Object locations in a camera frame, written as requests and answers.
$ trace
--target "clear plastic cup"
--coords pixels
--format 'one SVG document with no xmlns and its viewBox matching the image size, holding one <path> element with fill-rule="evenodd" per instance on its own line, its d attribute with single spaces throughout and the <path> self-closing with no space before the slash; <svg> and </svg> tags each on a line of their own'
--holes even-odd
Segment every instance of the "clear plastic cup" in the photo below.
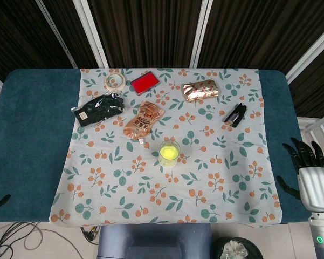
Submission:
<svg viewBox="0 0 324 259">
<path fill-rule="evenodd" d="M 173 168 L 180 154 L 180 145 L 175 140 L 163 141 L 160 145 L 159 162 L 164 168 Z"/>
</svg>

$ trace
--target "green light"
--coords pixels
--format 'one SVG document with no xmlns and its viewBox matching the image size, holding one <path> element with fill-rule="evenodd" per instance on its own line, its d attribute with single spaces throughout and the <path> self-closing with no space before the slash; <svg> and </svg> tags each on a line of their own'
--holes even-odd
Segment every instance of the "green light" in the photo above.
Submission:
<svg viewBox="0 0 324 259">
<path fill-rule="evenodd" d="M 317 236 L 316 240 L 318 241 L 319 244 L 323 243 L 323 238 L 321 236 Z"/>
</svg>

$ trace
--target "white label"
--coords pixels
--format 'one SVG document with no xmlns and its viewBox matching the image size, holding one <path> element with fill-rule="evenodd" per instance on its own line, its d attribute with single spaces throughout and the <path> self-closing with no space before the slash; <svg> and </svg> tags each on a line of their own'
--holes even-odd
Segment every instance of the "white label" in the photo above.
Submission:
<svg viewBox="0 0 324 259">
<path fill-rule="evenodd" d="M 80 117 L 82 120 L 87 119 L 87 115 L 86 115 L 85 112 L 81 112 L 81 113 L 79 113 L 79 117 Z"/>
</svg>

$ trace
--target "red card case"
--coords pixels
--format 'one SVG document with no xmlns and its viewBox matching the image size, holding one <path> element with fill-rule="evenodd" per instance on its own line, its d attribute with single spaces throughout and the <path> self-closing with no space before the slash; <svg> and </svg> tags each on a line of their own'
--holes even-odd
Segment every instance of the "red card case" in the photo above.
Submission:
<svg viewBox="0 0 324 259">
<path fill-rule="evenodd" d="M 141 95 L 143 92 L 149 90 L 150 88 L 157 85 L 160 81 L 155 77 L 155 75 L 150 71 L 141 77 L 130 82 L 137 95 Z"/>
</svg>

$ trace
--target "tiled floor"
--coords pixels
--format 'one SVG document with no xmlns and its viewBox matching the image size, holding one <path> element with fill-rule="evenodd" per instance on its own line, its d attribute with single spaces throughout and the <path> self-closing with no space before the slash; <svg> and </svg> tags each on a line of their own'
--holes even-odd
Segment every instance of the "tiled floor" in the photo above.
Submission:
<svg viewBox="0 0 324 259">
<path fill-rule="evenodd" d="M 82 236 L 79 228 L 62 228 L 48 223 L 41 223 L 41 229 L 50 229 L 69 239 L 79 250 L 84 259 L 96 259 L 97 246 L 88 243 Z M 250 228 L 239 224 L 213 224 L 212 237 L 216 239 L 222 236 L 244 237 L 255 243 L 262 252 L 264 259 L 315 259 L 315 251 L 311 238 L 308 222 L 290 223 L 267 228 Z M 35 247 L 40 242 L 40 234 L 32 233 L 26 240 L 28 248 Z M 28 251 L 24 248 L 24 241 L 18 241 L 13 245 L 13 258 L 81 258 L 76 250 L 67 241 L 55 233 L 43 231 L 43 241 L 36 250 Z M 10 258 L 7 252 L 2 259 Z"/>
</svg>

